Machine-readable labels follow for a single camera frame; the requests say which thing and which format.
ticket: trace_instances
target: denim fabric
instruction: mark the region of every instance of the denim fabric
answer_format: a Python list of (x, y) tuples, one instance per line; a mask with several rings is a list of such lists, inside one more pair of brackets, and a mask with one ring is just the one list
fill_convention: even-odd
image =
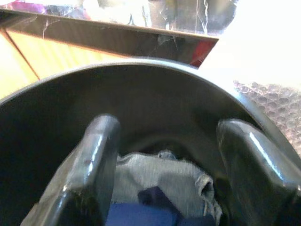
[(222, 210), (214, 198), (213, 180), (170, 152), (132, 153), (117, 160), (112, 203), (138, 203), (137, 194), (158, 186), (185, 218), (212, 215), (219, 224)]

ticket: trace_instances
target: wooden surface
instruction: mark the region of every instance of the wooden surface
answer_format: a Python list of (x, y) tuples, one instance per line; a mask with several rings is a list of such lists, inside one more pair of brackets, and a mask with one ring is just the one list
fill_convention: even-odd
[(71, 68), (124, 57), (9, 30), (7, 32), (40, 79)]
[(0, 99), (38, 80), (4, 31), (0, 31)]

